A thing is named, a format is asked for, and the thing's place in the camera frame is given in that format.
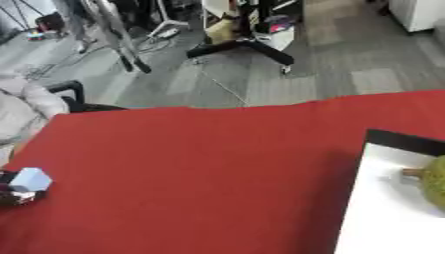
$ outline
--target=white box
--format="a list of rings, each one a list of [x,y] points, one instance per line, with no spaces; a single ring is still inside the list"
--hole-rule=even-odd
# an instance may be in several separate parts
[[[445,212],[422,195],[420,182],[401,175],[445,154],[445,143],[371,131],[335,254],[442,254]]]

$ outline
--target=white furniture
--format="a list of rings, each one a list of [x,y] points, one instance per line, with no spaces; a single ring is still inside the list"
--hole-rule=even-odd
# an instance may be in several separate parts
[[[434,157],[367,143],[335,254],[442,254],[445,213],[423,197],[420,169]]]
[[[156,36],[159,32],[161,32],[168,26],[187,27],[188,29],[190,29],[190,25],[188,22],[173,20],[169,17],[169,15],[167,14],[167,10],[165,9],[163,0],[157,0],[157,3],[159,10],[161,11],[161,17],[163,21],[155,30],[150,33],[150,35],[148,35],[149,38]]]
[[[390,0],[389,6],[408,32],[432,29],[445,18],[444,0]]]

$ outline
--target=white board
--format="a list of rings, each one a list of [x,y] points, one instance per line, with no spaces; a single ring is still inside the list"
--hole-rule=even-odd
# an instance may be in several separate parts
[[[445,213],[425,200],[403,168],[434,157],[366,144],[335,254],[443,254]]]

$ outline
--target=small box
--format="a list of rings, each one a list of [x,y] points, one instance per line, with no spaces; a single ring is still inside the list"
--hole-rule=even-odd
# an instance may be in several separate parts
[[[16,192],[45,191],[51,178],[40,168],[23,168],[9,183],[9,187]]]

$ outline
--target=red tablecloth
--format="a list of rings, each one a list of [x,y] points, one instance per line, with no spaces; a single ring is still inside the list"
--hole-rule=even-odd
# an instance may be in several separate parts
[[[58,116],[8,167],[56,182],[0,212],[0,253],[331,253],[366,129],[444,139],[444,104],[429,91]]]

